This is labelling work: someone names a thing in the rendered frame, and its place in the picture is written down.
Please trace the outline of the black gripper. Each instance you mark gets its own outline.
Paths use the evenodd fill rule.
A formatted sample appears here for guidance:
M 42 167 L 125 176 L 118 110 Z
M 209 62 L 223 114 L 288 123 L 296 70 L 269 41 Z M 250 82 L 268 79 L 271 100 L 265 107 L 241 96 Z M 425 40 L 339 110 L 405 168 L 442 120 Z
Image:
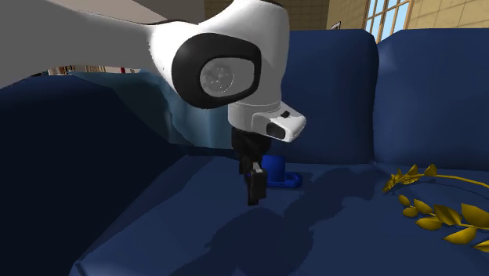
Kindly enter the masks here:
M 267 172 L 259 164 L 271 148 L 271 138 L 231 128 L 231 145 L 240 160 L 239 173 L 246 175 L 248 205 L 258 205 L 266 197 Z

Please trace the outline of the dark blue sofa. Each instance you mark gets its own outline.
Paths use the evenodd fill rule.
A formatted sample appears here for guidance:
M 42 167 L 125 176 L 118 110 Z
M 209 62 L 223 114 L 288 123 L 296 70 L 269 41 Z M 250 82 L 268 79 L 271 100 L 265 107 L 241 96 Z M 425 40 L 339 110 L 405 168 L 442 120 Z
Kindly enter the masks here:
M 306 128 L 270 155 L 302 176 L 249 206 L 225 108 L 150 73 L 0 89 L 0 276 L 489 276 L 397 196 L 489 212 L 489 29 L 294 31 L 284 101 Z

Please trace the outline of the gold laurel wreath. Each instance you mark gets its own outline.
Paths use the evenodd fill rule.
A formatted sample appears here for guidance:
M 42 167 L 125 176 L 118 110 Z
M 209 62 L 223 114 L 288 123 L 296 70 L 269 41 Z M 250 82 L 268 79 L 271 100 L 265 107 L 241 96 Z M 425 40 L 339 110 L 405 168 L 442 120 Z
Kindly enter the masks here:
M 437 167 L 431 164 L 423 173 L 418 171 L 417 165 L 413 165 L 406 173 L 402 173 L 398 169 L 396 174 L 390 175 L 390 178 L 382 188 L 382 192 L 386 193 L 391 191 L 397 184 L 408 185 L 416 183 L 423 177 L 460 180 L 489 189 L 489 184 L 480 181 L 470 180 L 460 176 L 439 174 Z M 444 240 L 451 244 L 467 245 L 475 239 L 477 231 L 489 231 L 489 212 L 475 205 L 462 203 L 461 212 L 457 212 L 445 205 L 430 206 L 415 198 L 410 200 L 402 194 L 399 194 L 397 198 L 399 203 L 404 207 L 402 212 L 403 216 L 416 218 L 415 224 L 424 230 L 436 231 L 443 226 L 459 227 L 459 231 L 444 237 Z

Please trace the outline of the window with wooden frame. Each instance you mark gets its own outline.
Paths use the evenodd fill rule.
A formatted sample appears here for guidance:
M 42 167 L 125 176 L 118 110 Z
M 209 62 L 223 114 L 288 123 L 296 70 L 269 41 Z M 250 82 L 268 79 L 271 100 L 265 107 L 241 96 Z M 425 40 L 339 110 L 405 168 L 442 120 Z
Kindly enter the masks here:
M 363 28 L 377 43 L 408 27 L 414 0 L 366 0 Z

